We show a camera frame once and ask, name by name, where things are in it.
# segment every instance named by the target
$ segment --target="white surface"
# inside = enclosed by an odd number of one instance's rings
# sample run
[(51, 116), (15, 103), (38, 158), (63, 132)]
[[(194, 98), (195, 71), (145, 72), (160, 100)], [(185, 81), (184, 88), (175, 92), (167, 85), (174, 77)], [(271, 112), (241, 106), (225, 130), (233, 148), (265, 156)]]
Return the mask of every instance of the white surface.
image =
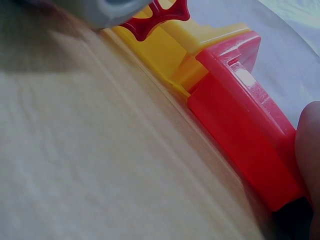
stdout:
[(305, 105), (320, 100), (320, 58), (314, 50), (258, 0), (188, 2), (192, 17), (201, 25), (223, 27), (243, 22), (261, 35), (253, 76), (296, 127)]
[(0, 240), (264, 239), (239, 178), (127, 55), (0, 6)]

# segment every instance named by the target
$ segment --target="gray plastic part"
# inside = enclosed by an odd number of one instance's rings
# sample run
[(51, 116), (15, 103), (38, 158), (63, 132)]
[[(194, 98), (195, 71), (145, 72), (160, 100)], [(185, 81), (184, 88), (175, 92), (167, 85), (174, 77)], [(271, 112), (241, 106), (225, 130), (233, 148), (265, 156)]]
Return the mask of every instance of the gray plastic part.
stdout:
[(152, 0), (53, 0), (94, 28), (110, 28), (131, 19)]

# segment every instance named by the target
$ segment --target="finger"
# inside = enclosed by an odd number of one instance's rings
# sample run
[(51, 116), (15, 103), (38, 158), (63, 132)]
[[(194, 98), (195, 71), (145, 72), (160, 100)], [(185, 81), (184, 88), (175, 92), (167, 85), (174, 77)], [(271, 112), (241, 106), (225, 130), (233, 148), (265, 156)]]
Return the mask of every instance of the finger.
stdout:
[(320, 239), (320, 101), (301, 113), (295, 140), (296, 158), (315, 210), (310, 235)]

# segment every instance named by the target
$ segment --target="light wood grain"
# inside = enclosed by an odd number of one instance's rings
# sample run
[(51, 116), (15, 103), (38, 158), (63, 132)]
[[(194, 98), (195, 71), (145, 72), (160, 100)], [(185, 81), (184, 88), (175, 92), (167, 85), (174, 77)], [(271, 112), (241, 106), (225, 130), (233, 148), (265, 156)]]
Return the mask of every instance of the light wood grain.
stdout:
[(275, 238), (188, 110), (125, 47), (0, 5), (1, 240)]

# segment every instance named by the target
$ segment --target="fingertip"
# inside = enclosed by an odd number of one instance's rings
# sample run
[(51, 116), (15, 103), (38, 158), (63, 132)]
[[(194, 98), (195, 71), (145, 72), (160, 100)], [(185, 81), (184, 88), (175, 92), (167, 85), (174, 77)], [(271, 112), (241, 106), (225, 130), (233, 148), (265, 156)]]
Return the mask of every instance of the fingertip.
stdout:
[(302, 111), (295, 138), (296, 160), (311, 197), (320, 204), (320, 101)]

